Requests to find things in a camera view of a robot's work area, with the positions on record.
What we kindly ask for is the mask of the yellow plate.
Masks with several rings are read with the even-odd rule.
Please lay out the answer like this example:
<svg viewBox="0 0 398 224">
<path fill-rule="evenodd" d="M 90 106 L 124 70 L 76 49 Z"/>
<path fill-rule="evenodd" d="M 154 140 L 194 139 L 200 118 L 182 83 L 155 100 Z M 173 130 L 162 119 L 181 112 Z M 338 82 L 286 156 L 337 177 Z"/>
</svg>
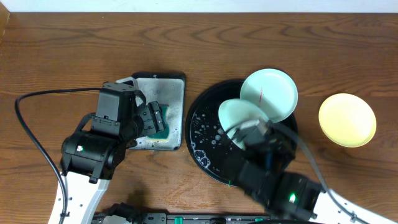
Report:
<svg viewBox="0 0 398 224">
<path fill-rule="evenodd" d="M 320 106 L 318 120 L 324 134 L 344 147 L 361 147 L 375 135 L 376 115 L 360 97 L 337 93 Z"/>
</svg>

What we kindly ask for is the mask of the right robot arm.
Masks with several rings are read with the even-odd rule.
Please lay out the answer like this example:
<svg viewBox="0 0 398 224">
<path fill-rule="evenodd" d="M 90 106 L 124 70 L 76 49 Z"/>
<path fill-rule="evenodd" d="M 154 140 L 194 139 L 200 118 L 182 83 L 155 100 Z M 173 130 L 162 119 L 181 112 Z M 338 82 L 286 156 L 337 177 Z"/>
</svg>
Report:
<svg viewBox="0 0 398 224">
<path fill-rule="evenodd" d="M 247 119 L 228 128 L 232 140 L 243 143 L 245 152 L 228 158 L 230 178 L 245 194 L 264 206 L 276 223 L 390 223 L 327 186 L 309 148 L 281 123 Z M 318 182 L 284 169 L 294 159 L 294 143 L 306 155 Z"/>
</svg>

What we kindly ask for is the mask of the green yellow sponge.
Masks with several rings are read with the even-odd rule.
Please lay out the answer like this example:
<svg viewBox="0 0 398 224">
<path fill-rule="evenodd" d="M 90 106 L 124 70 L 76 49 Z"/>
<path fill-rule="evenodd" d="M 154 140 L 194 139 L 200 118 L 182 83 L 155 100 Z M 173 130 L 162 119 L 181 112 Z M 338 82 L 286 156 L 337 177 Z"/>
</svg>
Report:
<svg viewBox="0 0 398 224">
<path fill-rule="evenodd" d="M 166 141 L 168 139 L 169 133 L 170 133 L 169 125 L 168 125 L 167 119 L 166 119 L 168 108 L 169 107 L 167 105 L 161 105 L 162 118 L 164 120 L 165 129 L 161 132 L 154 134 L 154 135 L 148 136 L 149 139 L 153 139 L 156 141 Z"/>
</svg>

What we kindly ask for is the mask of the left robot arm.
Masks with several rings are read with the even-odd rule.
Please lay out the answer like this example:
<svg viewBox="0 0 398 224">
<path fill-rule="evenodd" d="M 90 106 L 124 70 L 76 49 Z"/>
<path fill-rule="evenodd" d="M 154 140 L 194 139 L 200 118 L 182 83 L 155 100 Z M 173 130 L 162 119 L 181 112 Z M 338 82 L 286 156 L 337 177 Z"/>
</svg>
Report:
<svg viewBox="0 0 398 224">
<path fill-rule="evenodd" d="M 158 102 L 100 100 L 62 144 L 61 178 L 50 223 L 90 223 L 117 166 L 137 139 L 165 129 Z"/>
</svg>

